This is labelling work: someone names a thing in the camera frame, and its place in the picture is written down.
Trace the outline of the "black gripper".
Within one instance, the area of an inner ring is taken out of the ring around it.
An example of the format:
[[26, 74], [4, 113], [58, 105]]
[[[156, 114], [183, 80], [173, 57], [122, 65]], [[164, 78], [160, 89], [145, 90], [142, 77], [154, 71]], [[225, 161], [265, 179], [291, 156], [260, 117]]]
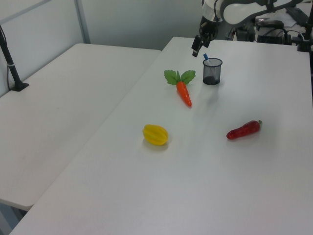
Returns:
[[193, 50], [192, 55], [194, 57], [198, 56], [201, 47], [201, 39], [202, 45], [206, 48], [209, 47], [210, 41], [216, 39], [218, 35], [218, 23], [216, 21], [210, 21], [202, 16], [200, 21], [199, 34], [200, 35], [195, 36], [191, 46], [191, 49]]

